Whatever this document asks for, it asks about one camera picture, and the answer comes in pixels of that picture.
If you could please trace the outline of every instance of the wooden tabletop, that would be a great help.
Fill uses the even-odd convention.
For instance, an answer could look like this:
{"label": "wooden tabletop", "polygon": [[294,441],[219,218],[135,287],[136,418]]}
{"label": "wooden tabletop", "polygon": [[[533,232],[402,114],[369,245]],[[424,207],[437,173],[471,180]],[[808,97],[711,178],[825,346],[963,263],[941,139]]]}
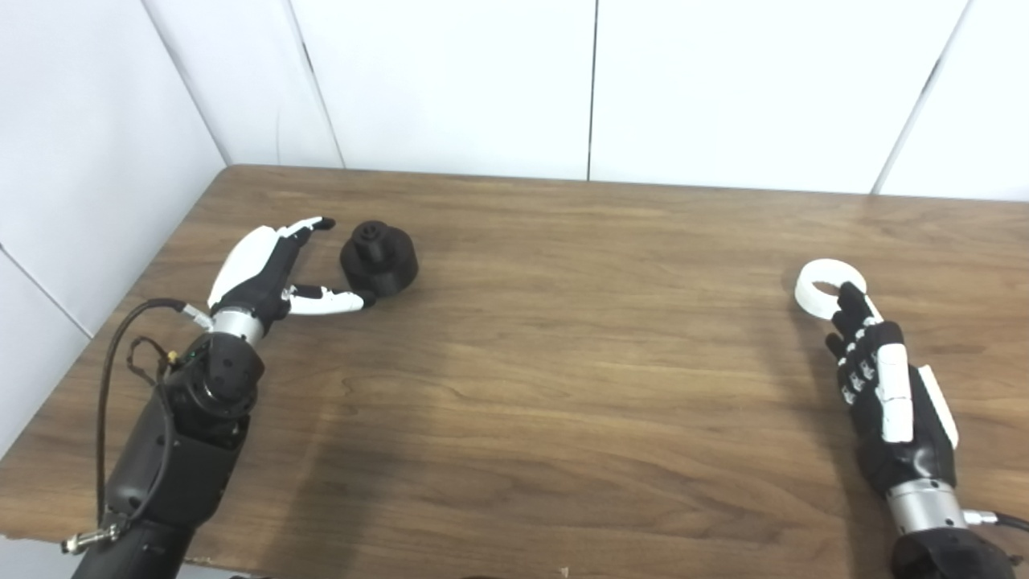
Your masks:
{"label": "wooden tabletop", "polygon": [[[861,269],[935,370],[963,506],[1029,515],[1027,205],[235,167],[111,321],[203,304],[249,229],[317,214],[340,226],[295,280],[344,285],[340,248],[369,218],[412,234],[421,273],[261,342],[250,439],[197,560],[283,579],[887,577],[829,325],[791,296],[823,256]],[[179,350],[197,333],[167,314],[134,330]],[[0,463],[0,533],[93,522],[111,331]],[[115,372],[109,457],[147,396]]]}

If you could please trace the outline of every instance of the black cylindrical object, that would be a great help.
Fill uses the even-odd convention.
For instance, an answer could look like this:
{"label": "black cylindrical object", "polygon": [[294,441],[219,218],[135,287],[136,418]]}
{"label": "black cylindrical object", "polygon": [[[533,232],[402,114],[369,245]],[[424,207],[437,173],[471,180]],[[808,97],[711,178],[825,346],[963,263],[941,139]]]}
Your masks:
{"label": "black cylindrical object", "polygon": [[411,236],[382,221],[364,221],[354,228],[340,251],[340,264],[351,289],[380,298],[399,294],[418,275]]}

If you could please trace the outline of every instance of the black cable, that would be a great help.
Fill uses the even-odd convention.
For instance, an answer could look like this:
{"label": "black cable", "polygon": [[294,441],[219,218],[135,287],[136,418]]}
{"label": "black cable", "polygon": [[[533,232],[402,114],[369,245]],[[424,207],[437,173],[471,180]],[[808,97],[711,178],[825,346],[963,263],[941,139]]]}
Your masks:
{"label": "black cable", "polygon": [[100,393],[97,400],[97,527],[103,523],[106,503],[104,493],[106,485],[106,468],[104,467],[104,445],[106,444],[107,428],[107,398],[111,391],[111,371],[114,368],[114,355],[117,353],[118,343],[129,330],[129,326],[146,311],[154,309],[172,309],[181,313],[185,310],[186,303],[181,300],[169,298],[155,298],[147,300],[133,309],[126,316],[121,324],[114,330],[111,343],[107,347],[107,356],[104,357],[104,367],[100,373]]}
{"label": "black cable", "polygon": [[997,515],[997,524],[1000,527],[1010,527],[1013,529],[1018,529],[1020,531],[1025,531],[1029,533],[1029,520],[1024,518],[1019,518],[1017,516],[1005,515],[1004,513],[998,513],[994,511]]}
{"label": "black cable", "polygon": [[[146,342],[153,348],[154,352],[157,353],[157,372],[155,376],[151,378],[146,374],[146,372],[136,366],[133,361],[133,355],[136,353],[136,347]],[[146,384],[150,385],[153,389],[154,395],[161,402],[162,414],[165,419],[165,446],[161,451],[161,465],[157,467],[157,476],[153,480],[153,488],[161,486],[161,482],[165,479],[165,473],[168,472],[168,465],[172,461],[172,447],[175,444],[175,417],[172,414],[172,405],[168,401],[168,392],[165,390],[165,375],[168,372],[169,362],[168,362],[168,352],[161,348],[161,345],[153,341],[152,338],[146,336],[138,336],[129,346],[129,356],[126,358],[126,364],[129,366],[129,370],[143,378]],[[146,507],[149,506],[150,500],[153,499],[153,493],[150,493],[143,499],[143,502],[136,507],[132,515],[129,516],[129,522],[133,522],[146,512]]]}

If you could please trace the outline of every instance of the white wall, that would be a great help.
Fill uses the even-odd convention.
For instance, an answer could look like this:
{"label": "white wall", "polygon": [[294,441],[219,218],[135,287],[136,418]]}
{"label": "white wall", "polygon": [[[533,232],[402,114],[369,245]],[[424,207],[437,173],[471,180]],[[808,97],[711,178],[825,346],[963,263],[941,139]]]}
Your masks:
{"label": "white wall", "polygon": [[594,0],[293,0],[347,167],[583,179]]}
{"label": "white wall", "polygon": [[0,243],[92,335],[224,162],[139,2],[0,23]]}
{"label": "white wall", "polygon": [[1029,2],[971,2],[885,194],[1029,201]]}
{"label": "white wall", "polygon": [[600,0],[598,180],[868,192],[964,0]]}
{"label": "white wall", "polygon": [[0,458],[88,341],[0,252]]}
{"label": "white wall", "polygon": [[229,164],[343,167],[289,0],[143,2]]}

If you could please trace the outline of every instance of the white plastic ring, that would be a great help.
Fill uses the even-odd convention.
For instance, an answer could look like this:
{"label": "white plastic ring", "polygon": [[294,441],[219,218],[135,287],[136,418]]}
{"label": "white plastic ring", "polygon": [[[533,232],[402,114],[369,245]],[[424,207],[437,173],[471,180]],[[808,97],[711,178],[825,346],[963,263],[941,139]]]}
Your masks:
{"label": "white plastic ring", "polygon": [[822,292],[815,283],[821,282],[840,287],[848,281],[856,285],[862,293],[867,294],[868,285],[861,272],[854,265],[839,259],[815,259],[801,268],[793,297],[804,312],[815,318],[832,320],[832,315],[840,312],[837,296]]}

